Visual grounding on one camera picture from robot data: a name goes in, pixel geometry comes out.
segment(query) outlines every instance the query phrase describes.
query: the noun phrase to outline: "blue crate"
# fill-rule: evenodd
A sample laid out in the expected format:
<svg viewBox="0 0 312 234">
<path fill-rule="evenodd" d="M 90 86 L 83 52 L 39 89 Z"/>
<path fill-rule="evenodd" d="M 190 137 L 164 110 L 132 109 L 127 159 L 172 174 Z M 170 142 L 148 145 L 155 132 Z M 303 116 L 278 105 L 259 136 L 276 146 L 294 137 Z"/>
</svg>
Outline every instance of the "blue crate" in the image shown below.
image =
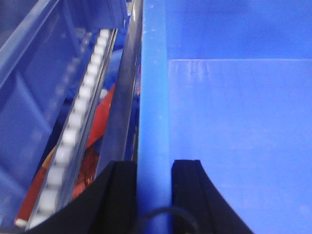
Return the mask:
<svg viewBox="0 0 312 234">
<path fill-rule="evenodd" d="M 312 2 L 146 0 L 141 213 L 171 204 L 175 159 L 200 159 L 255 232 L 312 230 Z M 166 216 L 148 233 L 170 233 Z"/>
<path fill-rule="evenodd" d="M 100 28 L 122 28 L 125 0 L 0 3 L 0 227 L 11 227 L 66 93 Z"/>
</svg>

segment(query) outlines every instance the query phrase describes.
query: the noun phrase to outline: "blue plastic panel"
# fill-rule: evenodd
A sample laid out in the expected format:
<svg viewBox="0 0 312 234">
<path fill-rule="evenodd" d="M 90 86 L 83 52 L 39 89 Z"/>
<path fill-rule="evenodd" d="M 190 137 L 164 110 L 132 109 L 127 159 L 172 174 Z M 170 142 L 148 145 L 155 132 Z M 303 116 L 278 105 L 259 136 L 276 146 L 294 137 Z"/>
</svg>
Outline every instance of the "blue plastic panel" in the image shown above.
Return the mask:
<svg viewBox="0 0 312 234">
<path fill-rule="evenodd" d="M 308 0 L 145 1 L 141 212 L 170 204 L 175 159 L 200 159 L 254 232 L 311 232 L 311 9 Z M 148 233 L 167 226 L 155 221 Z"/>
<path fill-rule="evenodd" d="M 0 166 L 6 174 L 0 187 L 1 200 L 8 201 L 0 207 L 2 226 L 12 225 L 81 57 L 65 5 L 59 2 L 51 7 L 0 90 Z"/>
<path fill-rule="evenodd" d="M 0 48 L 22 22 L 38 0 L 1 0 L 0 1 Z"/>
<path fill-rule="evenodd" d="M 312 60 L 169 61 L 170 159 L 200 159 L 255 233 L 312 230 Z"/>
<path fill-rule="evenodd" d="M 167 0 L 169 59 L 312 58 L 311 0 Z"/>
<path fill-rule="evenodd" d="M 93 28 L 123 28 L 128 17 L 126 0 L 87 0 Z"/>
</svg>

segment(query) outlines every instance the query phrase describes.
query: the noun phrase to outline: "blue plastic bin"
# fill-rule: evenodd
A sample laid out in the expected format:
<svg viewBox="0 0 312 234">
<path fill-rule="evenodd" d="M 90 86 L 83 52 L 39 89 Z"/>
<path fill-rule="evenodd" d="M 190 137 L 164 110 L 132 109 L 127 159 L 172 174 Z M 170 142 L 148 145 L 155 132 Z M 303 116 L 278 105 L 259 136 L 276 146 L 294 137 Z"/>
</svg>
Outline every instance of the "blue plastic bin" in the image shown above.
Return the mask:
<svg viewBox="0 0 312 234">
<path fill-rule="evenodd" d="M 310 0 L 145 1 L 141 213 L 171 204 L 175 159 L 200 159 L 255 233 L 311 233 L 311 13 Z M 148 233 L 170 233 L 168 218 Z"/>
<path fill-rule="evenodd" d="M 125 0 L 0 2 L 0 228 L 13 225 L 92 36 L 126 19 Z"/>
</svg>

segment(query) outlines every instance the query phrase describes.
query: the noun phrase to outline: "metal guide rail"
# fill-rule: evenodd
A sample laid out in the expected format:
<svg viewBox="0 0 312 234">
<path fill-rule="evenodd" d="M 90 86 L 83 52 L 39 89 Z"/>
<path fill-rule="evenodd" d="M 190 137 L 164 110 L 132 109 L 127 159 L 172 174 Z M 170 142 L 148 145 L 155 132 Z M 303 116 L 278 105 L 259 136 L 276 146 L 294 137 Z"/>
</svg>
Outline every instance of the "metal guide rail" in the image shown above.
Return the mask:
<svg viewBox="0 0 312 234">
<path fill-rule="evenodd" d="M 117 76 L 114 98 L 103 136 L 100 157 L 98 159 L 96 177 L 112 160 L 130 160 L 126 156 L 127 142 L 131 124 L 131 110 L 138 66 L 140 65 L 142 39 L 142 0 L 135 0 L 129 28 L 125 40 L 123 54 Z"/>
<path fill-rule="evenodd" d="M 117 30 L 100 30 L 26 229 L 45 221 L 72 200 L 116 35 Z"/>
</svg>

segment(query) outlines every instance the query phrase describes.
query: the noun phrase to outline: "black plastic part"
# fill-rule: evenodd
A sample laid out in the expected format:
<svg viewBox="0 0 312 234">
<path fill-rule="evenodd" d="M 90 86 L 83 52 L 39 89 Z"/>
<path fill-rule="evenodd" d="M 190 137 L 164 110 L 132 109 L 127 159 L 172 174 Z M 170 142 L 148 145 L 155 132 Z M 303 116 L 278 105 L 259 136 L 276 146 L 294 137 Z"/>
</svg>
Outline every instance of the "black plastic part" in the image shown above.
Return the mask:
<svg viewBox="0 0 312 234">
<path fill-rule="evenodd" d="M 117 162 L 110 190 L 89 234 L 128 234 L 137 217 L 137 166 Z"/>
<path fill-rule="evenodd" d="M 176 160 L 172 167 L 173 205 L 193 214 L 203 234 L 252 234 L 221 196 L 199 160 Z M 193 234 L 185 220 L 173 217 L 174 234 Z"/>
<path fill-rule="evenodd" d="M 136 218 L 134 162 L 110 162 L 73 202 L 25 234 L 128 234 Z"/>
</svg>

